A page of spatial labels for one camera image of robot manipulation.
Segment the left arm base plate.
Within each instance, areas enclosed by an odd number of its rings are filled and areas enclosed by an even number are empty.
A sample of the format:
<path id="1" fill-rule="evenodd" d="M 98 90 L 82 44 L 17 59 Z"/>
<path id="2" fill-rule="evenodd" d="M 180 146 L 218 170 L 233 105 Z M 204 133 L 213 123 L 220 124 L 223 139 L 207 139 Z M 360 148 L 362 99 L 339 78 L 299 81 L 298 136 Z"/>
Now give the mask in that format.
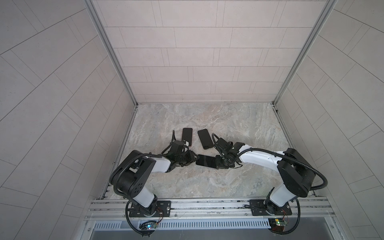
<path id="1" fill-rule="evenodd" d="M 130 218 L 169 217 L 170 210 L 171 201 L 158 200 L 154 200 L 148 207 L 143 207 L 138 203 L 133 203 L 130 207 L 128 207 Z"/>

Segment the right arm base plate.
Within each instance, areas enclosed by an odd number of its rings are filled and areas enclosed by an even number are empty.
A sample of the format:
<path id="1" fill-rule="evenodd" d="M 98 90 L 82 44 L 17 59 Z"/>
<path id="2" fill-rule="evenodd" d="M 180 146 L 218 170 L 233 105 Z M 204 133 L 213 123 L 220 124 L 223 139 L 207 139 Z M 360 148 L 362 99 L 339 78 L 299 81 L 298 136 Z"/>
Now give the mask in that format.
<path id="1" fill-rule="evenodd" d="M 253 216 L 283 216 L 292 215 L 292 209 L 290 204 L 287 202 L 284 206 L 278 207 L 273 203 L 265 205 L 265 200 L 250 200 L 249 208 Z"/>

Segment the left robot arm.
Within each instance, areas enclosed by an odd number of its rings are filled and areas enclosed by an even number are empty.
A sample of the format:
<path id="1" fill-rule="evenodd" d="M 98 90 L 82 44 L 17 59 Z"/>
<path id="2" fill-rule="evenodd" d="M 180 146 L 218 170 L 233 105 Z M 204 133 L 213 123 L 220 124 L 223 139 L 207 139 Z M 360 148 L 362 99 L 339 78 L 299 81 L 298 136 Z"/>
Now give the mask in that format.
<path id="1" fill-rule="evenodd" d="M 197 159 L 198 155 L 183 141 L 170 143 L 158 155 L 134 150 L 113 171 L 109 182 L 116 195 L 139 205 L 145 216 L 151 216 L 157 210 L 158 198 L 145 187 L 150 174 L 169 173 L 176 167 L 189 166 Z"/>

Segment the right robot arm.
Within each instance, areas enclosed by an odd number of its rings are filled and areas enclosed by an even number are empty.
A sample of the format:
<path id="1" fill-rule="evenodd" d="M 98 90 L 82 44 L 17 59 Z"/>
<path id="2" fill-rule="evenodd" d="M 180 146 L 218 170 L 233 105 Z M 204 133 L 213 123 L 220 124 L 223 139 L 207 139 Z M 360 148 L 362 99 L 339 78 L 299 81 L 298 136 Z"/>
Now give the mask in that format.
<path id="1" fill-rule="evenodd" d="M 220 167 L 230 168 L 235 163 L 250 163 L 278 172 L 283 183 L 273 188 L 262 204 L 262 211 L 270 215 L 279 215 L 288 201 L 298 197 L 305 198 L 316 176 L 320 176 L 298 151 L 288 148 L 284 152 L 273 152 L 260 148 L 252 148 L 244 143 L 216 143 L 214 148 L 219 152 Z"/>

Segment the black phone case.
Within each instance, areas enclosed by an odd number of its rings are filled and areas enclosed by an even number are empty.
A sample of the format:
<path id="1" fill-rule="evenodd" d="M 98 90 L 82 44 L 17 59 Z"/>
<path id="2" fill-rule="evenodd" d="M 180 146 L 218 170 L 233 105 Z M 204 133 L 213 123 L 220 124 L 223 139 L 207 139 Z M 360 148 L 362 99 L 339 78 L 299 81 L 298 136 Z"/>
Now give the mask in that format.
<path id="1" fill-rule="evenodd" d="M 207 129 L 199 130 L 198 136 L 204 150 L 211 149 L 214 147 L 211 135 Z"/>

